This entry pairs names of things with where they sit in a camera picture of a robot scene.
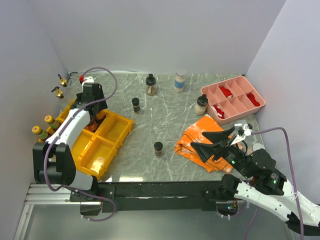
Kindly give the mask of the red-lid sauce jar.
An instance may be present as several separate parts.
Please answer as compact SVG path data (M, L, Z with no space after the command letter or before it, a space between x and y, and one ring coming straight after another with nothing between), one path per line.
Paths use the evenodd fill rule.
M85 129L94 133L98 129L98 124L96 120L92 118L89 124L85 127Z
M104 119L106 118L106 114L103 110L101 110L100 112L98 112L95 116L95 121L98 123L98 124L101 124Z

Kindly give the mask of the tall oil bottle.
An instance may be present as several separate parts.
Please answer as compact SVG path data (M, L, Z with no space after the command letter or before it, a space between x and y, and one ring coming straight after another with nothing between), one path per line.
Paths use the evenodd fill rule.
M59 107L62 111L71 106L75 101L71 87L55 86L51 92L58 98Z
M65 94L71 91L72 81L62 77L60 74L57 75L59 78L59 86L54 90L56 97L63 99Z

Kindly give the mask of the green-label sauce bottle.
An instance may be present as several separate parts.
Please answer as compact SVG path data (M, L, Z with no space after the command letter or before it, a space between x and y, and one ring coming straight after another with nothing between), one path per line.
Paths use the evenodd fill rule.
M46 141L48 138L51 137L51 134L46 131L46 130L43 130L40 126L38 125L35 125L33 128L32 128L32 132L38 136L38 138L42 141Z
M46 115L44 117L44 121L51 127L53 132L56 132L61 126L61 123L57 121L55 118L53 118L51 115Z

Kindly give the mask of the white-lid jar edge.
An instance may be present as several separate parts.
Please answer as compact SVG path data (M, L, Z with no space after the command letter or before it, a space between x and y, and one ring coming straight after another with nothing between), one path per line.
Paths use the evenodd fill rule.
M246 155L249 156L253 152L260 150L260 149L265 149L264 145L261 143L254 143L246 152Z

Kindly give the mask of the black-cap spice shaker front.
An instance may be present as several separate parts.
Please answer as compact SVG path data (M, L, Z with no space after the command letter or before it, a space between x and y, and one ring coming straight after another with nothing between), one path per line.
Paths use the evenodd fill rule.
M163 154L163 144L160 141L154 143L154 152L156 157L161 157Z

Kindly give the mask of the blue-label clear jar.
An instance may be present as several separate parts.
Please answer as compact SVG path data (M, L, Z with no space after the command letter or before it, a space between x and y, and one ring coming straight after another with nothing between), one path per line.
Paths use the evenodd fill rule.
M186 74L185 70L179 70L176 72L175 82L174 82L174 91L177 93L181 93L185 87L186 81Z

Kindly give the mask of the red-lid sauce jar back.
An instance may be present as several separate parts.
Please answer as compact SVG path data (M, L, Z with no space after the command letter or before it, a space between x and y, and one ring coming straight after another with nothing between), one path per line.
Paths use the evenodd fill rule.
M98 124L101 124L104 119L106 118L106 114L103 110L101 110L100 112L98 112L95 116L95 121L98 123Z

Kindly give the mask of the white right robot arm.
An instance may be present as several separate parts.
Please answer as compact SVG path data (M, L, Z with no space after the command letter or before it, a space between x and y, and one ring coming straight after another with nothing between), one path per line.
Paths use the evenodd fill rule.
M301 237L319 236L320 206L297 191L295 181L276 168L276 161L265 149L247 153L238 147L252 134L252 126L246 123L224 131L203 132L208 144L191 142L203 163L222 158L249 181L225 174L209 196L221 201L244 200L274 214Z

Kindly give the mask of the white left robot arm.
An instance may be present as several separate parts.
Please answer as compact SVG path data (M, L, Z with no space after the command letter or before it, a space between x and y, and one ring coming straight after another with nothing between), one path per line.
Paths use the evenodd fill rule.
M76 168L72 147L82 130L96 118L97 113L107 108L101 84L84 83L82 92L76 95L66 119L58 130L44 142L32 148L34 179L39 184L59 184L82 190L88 201L96 200L100 188L97 178Z

